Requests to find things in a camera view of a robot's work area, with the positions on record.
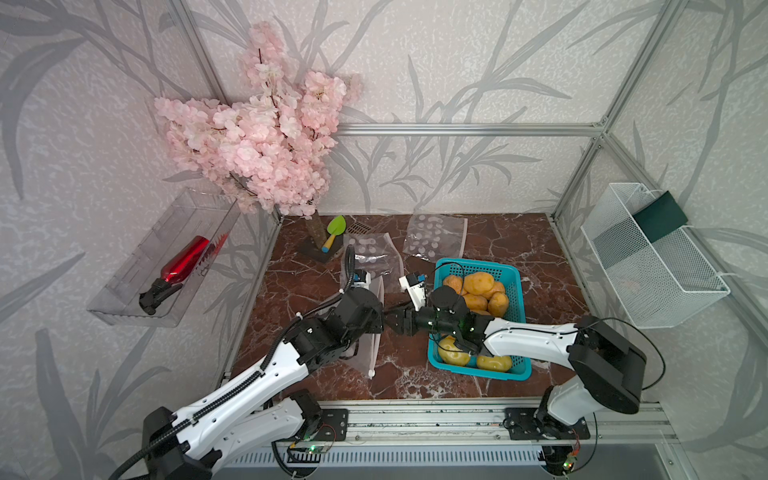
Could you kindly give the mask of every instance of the plastic bag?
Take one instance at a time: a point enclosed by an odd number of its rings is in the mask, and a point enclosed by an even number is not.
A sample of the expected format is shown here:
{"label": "plastic bag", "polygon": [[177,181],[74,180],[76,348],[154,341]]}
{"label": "plastic bag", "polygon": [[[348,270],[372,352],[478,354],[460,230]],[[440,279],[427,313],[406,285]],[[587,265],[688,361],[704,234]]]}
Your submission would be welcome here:
{"label": "plastic bag", "polygon": [[467,219],[439,214],[416,214],[408,222],[402,252],[430,262],[461,258],[467,239]]}
{"label": "plastic bag", "polygon": [[[344,236],[344,247],[355,249],[356,267],[371,274],[372,278],[382,277],[386,293],[400,291],[400,277],[405,275],[400,252],[392,243],[389,233],[349,233]],[[342,265],[340,286],[346,282]]]}

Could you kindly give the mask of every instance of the metal mounting plate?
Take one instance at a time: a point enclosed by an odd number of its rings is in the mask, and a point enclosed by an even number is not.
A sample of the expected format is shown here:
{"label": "metal mounting plate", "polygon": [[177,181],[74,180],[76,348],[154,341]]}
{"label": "metal mounting plate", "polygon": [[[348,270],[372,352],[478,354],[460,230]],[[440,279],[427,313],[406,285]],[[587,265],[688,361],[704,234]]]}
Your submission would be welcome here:
{"label": "metal mounting plate", "polygon": [[[514,408],[504,409],[505,418],[511,421],[512,428],[509,429],[510,440],[549,440],[551,438],[544,436],[536,428],[534,414],[536,409]],[[578,435],[579,440],[590,438],[589,428],[584,419],[579,420],[573,427],[574,433],[561,433],[560,440],[575,440]]]}
{"label": "metal mounting plate", "polygon": [[347,423],[349,423],[349,410],[347,409],[323,409],[321,414],[323,423],[329,426],[320,427],[315,435],[315,442],[343,442],[346,440]]}

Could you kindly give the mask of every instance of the green toy shovel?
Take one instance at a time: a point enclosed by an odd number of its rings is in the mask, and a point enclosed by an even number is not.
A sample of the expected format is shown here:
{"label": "green toy shovel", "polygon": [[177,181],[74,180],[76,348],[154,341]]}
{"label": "green toy shovel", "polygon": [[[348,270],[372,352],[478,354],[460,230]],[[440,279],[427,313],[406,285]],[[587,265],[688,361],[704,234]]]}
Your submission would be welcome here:
{"label": "green toy shovel", "polygon": [[341,215],[331,220],[331,223],[328,223],[328,233],[330,233],[331,236],[328,237],[328,240],[326,240],[323,245],[323,253],[328,253],[331,245],[333,245],[333,241],[336,239],[336,235],[341,235],[344,233],[344,230],[346,230],[346,220],[344,220],[344,217]]}

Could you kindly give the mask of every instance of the blue plastic basket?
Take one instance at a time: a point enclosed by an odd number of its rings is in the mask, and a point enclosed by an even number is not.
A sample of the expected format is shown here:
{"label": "blue plastic basket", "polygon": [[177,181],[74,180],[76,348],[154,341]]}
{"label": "blue plastic basket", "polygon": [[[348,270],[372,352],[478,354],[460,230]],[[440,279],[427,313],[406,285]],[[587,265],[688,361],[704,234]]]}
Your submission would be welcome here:
{"label": "blue plastic basket", "polygon": [[[509,308],[504,315],[505,320],[510,322],[525,323],[525,309],[523,308],[523,290],[520,284],[520,272],[518,269],[509,265],[501,265],[496,262],[483,262],[481,260],[467,260],[464,258],[444,258],[437,262],[435,271],[435,287],[441,286],[442,281],[448,275],[469,275],[474,272],[488,272],[493,275],[497,282],[504,284],[509,297]],[[512,368],[507,372],[491,372],[477,368],[477,359],[475,356],[469,360],[467,366],[455,366],[444,363],[438,354],[437,343],[429,340],[429,351],[427,353],[429,362],[437,369],[448,370],[449,372],[460,373],[462,375],[483,376],[489,379],[497,380],[527,380],[531,376],[531,359],[513,356]]]}

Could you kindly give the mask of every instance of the white wire basket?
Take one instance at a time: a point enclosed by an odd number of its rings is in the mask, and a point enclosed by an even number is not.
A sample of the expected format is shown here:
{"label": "white wire basket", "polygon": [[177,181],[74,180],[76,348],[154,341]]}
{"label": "white wire basket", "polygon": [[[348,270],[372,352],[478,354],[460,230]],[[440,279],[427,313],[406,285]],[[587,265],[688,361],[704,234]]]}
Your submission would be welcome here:
{"label": "white wire basket", "polygon": [[679,325],[730,293],[683,227],[651,243],[632,217],[656,199],[643,184],[609,184],[581,231],[637,328]]}

